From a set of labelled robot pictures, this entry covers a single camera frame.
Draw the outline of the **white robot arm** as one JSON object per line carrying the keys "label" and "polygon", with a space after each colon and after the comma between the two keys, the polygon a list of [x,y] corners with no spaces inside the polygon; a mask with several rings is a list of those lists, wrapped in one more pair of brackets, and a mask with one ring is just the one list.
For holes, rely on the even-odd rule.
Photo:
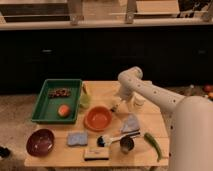
{"label": "white robot arm", "polygon": [[133,92],[172,115],[168,171],[213,171],[213,102],[202,96],[184,96],[142,80],[135,66],[118,74],[118,96]]}

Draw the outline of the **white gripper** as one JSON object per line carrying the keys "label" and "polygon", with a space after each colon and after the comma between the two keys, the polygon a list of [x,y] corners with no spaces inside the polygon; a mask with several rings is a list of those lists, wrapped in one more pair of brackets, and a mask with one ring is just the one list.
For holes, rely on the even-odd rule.
{"label": "white gripper", "polygon": [[120,86],[117,96],[119,97],[119,101],[117,103],[128,103],[133,97],[133,91],[125,86]]}

